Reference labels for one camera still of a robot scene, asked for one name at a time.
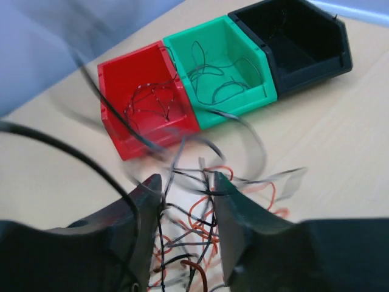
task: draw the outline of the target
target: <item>black storage bin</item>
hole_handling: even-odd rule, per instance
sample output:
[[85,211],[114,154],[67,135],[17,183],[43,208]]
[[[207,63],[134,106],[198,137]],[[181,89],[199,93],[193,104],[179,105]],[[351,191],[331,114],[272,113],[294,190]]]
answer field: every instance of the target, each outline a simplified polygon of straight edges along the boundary
[[278,96],[353,68],[342,21],[305,0],[264,0],[229,17],[267,56]]

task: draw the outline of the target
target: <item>red storage bin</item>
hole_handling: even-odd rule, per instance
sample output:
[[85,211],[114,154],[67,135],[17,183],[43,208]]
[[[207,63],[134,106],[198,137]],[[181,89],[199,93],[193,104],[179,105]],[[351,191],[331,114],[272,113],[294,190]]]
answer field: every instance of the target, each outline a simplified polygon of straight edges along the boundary
[[[163,42],[98,65],[100,90],[132,128],[167,147],[182,135],[200,131],[187,93]],[[145,145],[102,102],[102,121],[120,157],[147,153]]]

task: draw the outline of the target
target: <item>green storage bin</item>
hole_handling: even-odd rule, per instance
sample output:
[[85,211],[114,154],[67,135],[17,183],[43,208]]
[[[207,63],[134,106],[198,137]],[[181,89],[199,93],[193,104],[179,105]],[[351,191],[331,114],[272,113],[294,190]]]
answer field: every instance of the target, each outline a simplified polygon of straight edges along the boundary
[[241,115],[277,100],[264,52],[228,16],[168,36],[164,44],[201,129],[225,121],[202,107]]

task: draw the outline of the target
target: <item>beige tabletop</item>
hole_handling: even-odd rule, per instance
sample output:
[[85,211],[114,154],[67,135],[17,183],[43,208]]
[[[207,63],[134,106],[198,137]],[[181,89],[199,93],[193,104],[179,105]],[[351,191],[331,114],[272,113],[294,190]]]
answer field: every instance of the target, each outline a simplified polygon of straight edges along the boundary
[[[89,68],[96,73],[96,64],[102,61],[252,2],[186,0],[93,61]],[[300,166],[309,168],[300,190],[279,203],[279,207],[289,208],[292,221],[389,215],[389,30],[344,21],[353,55],[352,72],[244,116],[266,146],[266,174]],[[99,120],[99,102],[78,71],[7,119],[79,148],[130,191],[134,186],[109,137],[65,116],[53,99]],[[229,129],[222,125],[204,135],[222,149],[227,164],[239,173],[247,158],[239,151],[242,148],[236,139],[238,133]],[[59,151],[4,134],[0,149],[3,219],[37,228],[66,226],[118,198],[95,173]],[[207,155],[206,149],[191,145],[185,149],[180,166],[196,166],[198,156]],[[151,159],[140,164],[143,178],[158,172]],[[178,187],[169,194],[169,200],[184,208],[198,198]]]

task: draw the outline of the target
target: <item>plastic bin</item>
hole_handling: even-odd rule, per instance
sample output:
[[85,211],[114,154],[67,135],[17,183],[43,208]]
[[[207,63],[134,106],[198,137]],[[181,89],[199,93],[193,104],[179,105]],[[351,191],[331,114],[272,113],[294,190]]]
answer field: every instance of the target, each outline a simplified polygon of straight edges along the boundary
[[164,38],[201,129],[277,100],[264,52],[226,15]]
[[[101,92],[129,124],[161,146],[180,141],[183,133],[200,130],[182,82],[161,41],[98,65],[98,80]],[[101,115],[123,160],[148,152],[104,103]]]
[[305,0],[264,0],[229,17],[265,52],[279,96],[353,67],[346,27]]

